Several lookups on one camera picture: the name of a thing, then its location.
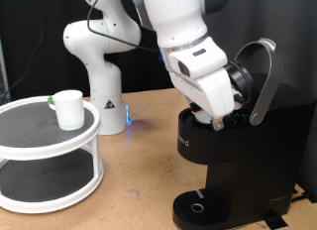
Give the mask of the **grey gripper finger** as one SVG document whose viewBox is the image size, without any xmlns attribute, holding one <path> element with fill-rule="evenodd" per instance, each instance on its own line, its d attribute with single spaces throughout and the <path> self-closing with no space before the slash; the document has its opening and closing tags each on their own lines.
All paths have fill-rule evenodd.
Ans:
<svg viewBox="0 0 317 230">
<path fill-rule="evenodd" d="M 219 119 L 212 118 L 211 123 L 215 131 L 220 131 L 224 128 L 224 122 L 222 118 L 219 118 Z"/>
</svg>

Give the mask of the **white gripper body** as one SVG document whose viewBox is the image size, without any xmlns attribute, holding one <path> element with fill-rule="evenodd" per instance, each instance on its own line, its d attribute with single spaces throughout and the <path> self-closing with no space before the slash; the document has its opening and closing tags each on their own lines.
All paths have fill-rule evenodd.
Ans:
<svg viewBox="0 0 317 230">
<path fill-rule="evenodd" d="M 225 68 L 197 79 L 170 73 L 173 85 L 213 118 L 220 120 L 235 108 L 231 80 Z"/>
</svg>

